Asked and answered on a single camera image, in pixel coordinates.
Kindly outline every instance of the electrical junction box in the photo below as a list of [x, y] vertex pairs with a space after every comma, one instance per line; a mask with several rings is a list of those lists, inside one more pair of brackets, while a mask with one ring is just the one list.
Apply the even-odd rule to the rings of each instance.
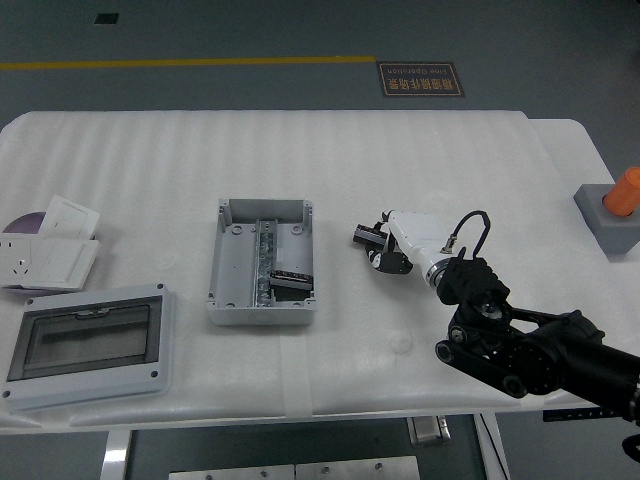
[[29, 299], [2, 397], [33, 410], [163, 393], [173, 316], [163, 284]]
[[220, 199], [207, 311], [217, 325], [308, 325], [313, 204]]

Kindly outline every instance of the orange cylinder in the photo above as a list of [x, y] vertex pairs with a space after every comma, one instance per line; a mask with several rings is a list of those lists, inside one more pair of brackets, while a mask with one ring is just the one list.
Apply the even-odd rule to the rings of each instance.
[[602, 199], [604, 208], [626, 217], [640, 204], [640, 167], [631, 167]]

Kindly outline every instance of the purple disc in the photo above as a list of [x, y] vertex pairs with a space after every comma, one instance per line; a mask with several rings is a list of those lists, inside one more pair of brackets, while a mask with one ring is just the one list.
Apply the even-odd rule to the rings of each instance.
[[27, 213], [5, 227], [2, 233], [31, 233], [36, 234], [40, 230], [45, 212]]

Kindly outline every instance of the white foam mat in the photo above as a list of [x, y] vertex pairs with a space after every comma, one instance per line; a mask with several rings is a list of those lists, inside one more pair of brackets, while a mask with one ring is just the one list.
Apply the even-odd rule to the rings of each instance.
[[[390, 209], [438, 214], [446, 229], [484, 209], [481, 252], [510, 303], [580, 308], [605, 343], [640, 354], [638, 248], [608, 259], [572, 196], [612, 182], [572, 121], [519, 112], [34, 112], [0, 134], [0, 223], [54, 195], [101, 213], [102, 247], [85, 290], [165, 283], [176, 292], [173, 385], [156, 398], [10, 415], [2, 431], [186, 426], [368, 415], [521, 410], [575, 397], [515, 400], [441, 363], [454, 309], [417, 272], [378, 273], [351, 239]], [[314, 203], [315, 294], [308, 327], [217, 327], [205, 300], [218, 198]], [[475, 245], [469, 225], [459, 245]], [[6, 375], [22, 301], [0, 293]]]

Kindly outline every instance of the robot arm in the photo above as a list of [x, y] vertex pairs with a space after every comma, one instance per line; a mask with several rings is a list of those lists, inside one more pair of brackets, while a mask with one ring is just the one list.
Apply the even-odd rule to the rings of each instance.
[[[485, 230], [473, 257], [465, 259], [464, 248], [452, 256], [458, 231], [474, 215], [482, 216]], [[381, 231], [385, 223], [388, 236]], [[447, 339], [436, 345], [442, 362], [515, 398], [564, 389], [640, 425], [640, 358], [603, 345], [604, 332], [580, 310], [554, 315], [511, 307], [510, 290], [477, 256], [489, 228], [485, 212], [471, 212], [447, 237], [433, 215], [392, 211], [373, 229], [359, 225], [354, 241], [365, 245], [380, 271], [408, 273], [419, 265], [442, 303], [457, 306]], [[538, 328], [523, 333], [512, 320]], [[640, 462], [639, 445], [640, 436], [623, 444]]]

